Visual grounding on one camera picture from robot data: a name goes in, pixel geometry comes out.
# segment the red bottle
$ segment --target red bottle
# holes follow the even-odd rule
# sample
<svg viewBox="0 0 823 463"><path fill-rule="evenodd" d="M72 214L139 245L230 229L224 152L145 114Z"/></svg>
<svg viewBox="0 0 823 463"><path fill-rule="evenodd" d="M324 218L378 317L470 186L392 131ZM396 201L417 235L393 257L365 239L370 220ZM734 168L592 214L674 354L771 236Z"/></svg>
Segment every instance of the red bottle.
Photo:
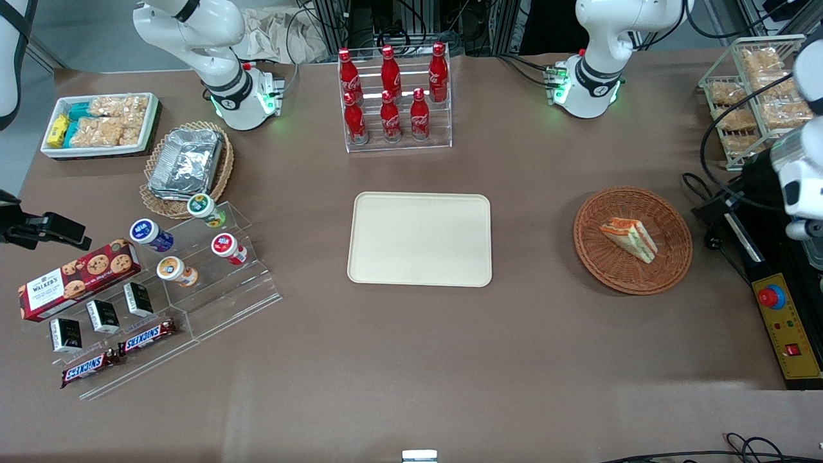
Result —
<svg viewBox="0 0 823 463"><path fill-rule="evenodd" d="M383 135L389 143L397 143L402 137L400 130L400 112L394 104L392 92L383 90L383 106L380 107L380 118L383 120Z"/></svg>
<svg viewBox="0 0 823 463"><path fill-rule="evenodd" d="M346 127L349 129L349 139L355 145L367 144L369 142L369 133L365 129L363 110L357 105L354 93L350 91L344 93L343 102L346 103L343 119L346 120Z"/></svg>
<svg viewBox="0 0 823 463"><path fill-rule="evenodd" d="M434 103L446 101L449 92L449 66L443 56L446 52L446 45L443 42L435 42L432 46L431 63L429 64L429 98Z"/></svg>
<svg viewBox="0 0 823 463"><path fill-rule="evenodd" d="M395 103L400 102L402 90L400 89L400 67L394 60L394 49L392 45L383 46L383 67L380 69L380 77L383 78L383 90L389 91Z"/></svg>
<svg viewBox="0 0 823 463"><path fill-rule="evenodd" d="M340 57L340 82L343 84L343 91L350 91L354 94L357 105L362 105L363 89L360 87L360 74L351 62L349 49L340 49L337 56Z"/></svg>
<svg viewBox="0 0 823 463"><path fill-rule="evenodd" d="M411 103L411 136L418 142L429 138L429 106L425 103L422 88L414 89L414 102Z"/></svg>

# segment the table surface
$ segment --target table surface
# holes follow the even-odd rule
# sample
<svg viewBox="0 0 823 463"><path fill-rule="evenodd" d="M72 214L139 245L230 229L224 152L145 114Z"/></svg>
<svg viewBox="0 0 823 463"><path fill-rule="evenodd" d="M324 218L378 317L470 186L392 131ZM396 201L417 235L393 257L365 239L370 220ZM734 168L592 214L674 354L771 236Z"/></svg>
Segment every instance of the table surface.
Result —
<svg viewBox="0 0 823 463"><path fill-rule="evenodd" d="M547 106L541 88L497 60L456 58L454 147L383 157L346 154L336 67L302 67L282 117L229 132L235 170L224 199L253 222L283 301L81 402L58 389L46 341L20 331L15 291L78 251L2 247L0 460L397 461L401 450L435 448L444 462L594 462L724 449L730 431L820 457L823 392L783 391L753 297L700 246L703 228L688 212L696 199L681 186L682 172L699 170L709 123L695 84L719 54L635 54L620 98L593 120ZM219 122L193 72L57 79L59 96L155 93L160 133ZM23 205L108 242L146 215L145 161L38 154ZM576 257L578 207L614 185L651 189L683 213L695 256L672 290L615 293ZM363 191L484 194L491 284L349 281L352 205Z"/></svg>

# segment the black box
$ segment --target black box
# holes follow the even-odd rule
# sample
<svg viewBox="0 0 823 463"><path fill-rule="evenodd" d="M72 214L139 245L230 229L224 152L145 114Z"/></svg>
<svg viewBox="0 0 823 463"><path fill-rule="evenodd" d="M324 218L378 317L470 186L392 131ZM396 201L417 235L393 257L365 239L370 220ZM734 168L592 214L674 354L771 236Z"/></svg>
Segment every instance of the black box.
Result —
<svg viewBox="0 0 823 463"><path fill-rule="evenodd" d="M75 353L83 350L79 321L55 318L49 322L49 328L52 332L54 352Z"/></svg>
<svg viewBox="0 0 823 463"><path fill-rule="evenodd" d="M98 333L117 333L120 329L120 321L117 320L117 312L114 306L108 302L90 301L86 304L86 311L89 312L91 327Z"/></svg>
<svg viewBox="0 0 823 463"><path fill-rule="evenodd" d="M149 290L145 286L138 283L126 283L123 286L123 292L126 293L128 311L136 316L149 316L154 313L151 309Z"/></svg>

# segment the red box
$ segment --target red box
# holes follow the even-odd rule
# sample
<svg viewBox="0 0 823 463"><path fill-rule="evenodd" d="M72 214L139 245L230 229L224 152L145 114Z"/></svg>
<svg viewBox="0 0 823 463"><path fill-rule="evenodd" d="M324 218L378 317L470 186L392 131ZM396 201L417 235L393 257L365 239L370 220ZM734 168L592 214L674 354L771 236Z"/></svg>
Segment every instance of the red box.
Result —
<svg viewBox="0 0 823 463"><path fill-rule="evenodd" d="M119 239L17 289L23 320L43 321L141 270L134 245Z"/></svg>

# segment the brown wicker basket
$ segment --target brown wicker basket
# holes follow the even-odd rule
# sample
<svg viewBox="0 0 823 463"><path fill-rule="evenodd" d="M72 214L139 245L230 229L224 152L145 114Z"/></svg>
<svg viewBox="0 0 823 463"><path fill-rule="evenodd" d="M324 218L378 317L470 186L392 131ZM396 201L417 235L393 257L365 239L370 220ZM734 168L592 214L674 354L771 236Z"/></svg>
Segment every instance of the brown wicker basket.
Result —
<svg viewBox="0 0 823 463"><path fill-rule="evenodd" d="M640 220L658 246L651 264L635 258L599 230L612 217ZM610 288L658 294L678 284L691 265L691 234L665 199L646 189L620 186L587 199L574 219L574 248L589 272Z"/></svg>
<svg viewBox="0 0 823 463"><path fill-rule="evenodd" d="M223 194L223 190L226 189L226 185L229 183L229 177L231 176L231 168L235 163L235 150L231 146L231 142L229 141L228 135L226 135L226 131L221 129L219 126L212 124L211 122L188 122L179 126L177 129L192 129L192 130L199 130L199 129L210 129L216 132L219 132L223 135L223 149L220 155L220 165L217 166L217 171L214 175L214 183L212 185L212 191L209 195L212 199L217 201L220 196ZM169 137L169 134L166 134L163 139L157 143L155 146L154 151L151 152L151 156L149 156L149 160L146 162L146 169L143 172L146 174L146 180L151 177L151 173L154 171L155 166L157 166L157 158L160 156L160 152L163 151L163 146L165 145L165 140ZM188 213L186 209L186 202L185 201L169 201L166 199L159 199L154 194L151 194L149 191L148 185L142 185L140 187L140 196L143 198L143 203L149 208L150 211L153 213L158 213L162 216L171 217L177 220L184 220L186 218L192 217L191 214Z"/></svg>

